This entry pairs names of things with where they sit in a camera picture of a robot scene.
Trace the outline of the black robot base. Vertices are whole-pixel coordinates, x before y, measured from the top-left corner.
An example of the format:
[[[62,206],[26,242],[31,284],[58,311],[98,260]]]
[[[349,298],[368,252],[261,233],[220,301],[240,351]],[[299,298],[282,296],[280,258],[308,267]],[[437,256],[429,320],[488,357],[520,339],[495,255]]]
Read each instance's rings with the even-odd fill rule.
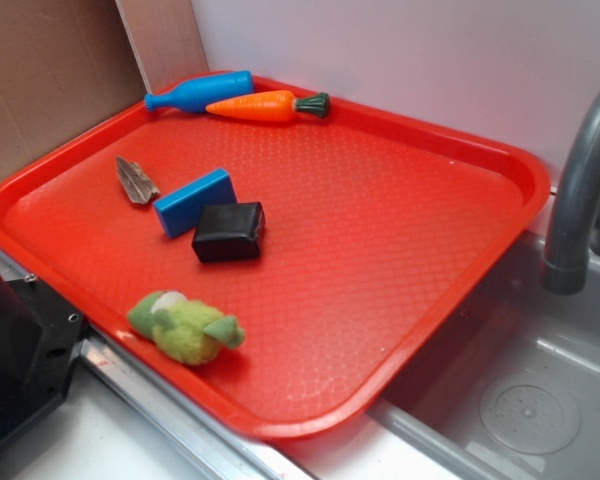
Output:
[[[45,281],[0,274],[0,450],[65,401],[86,327]]]

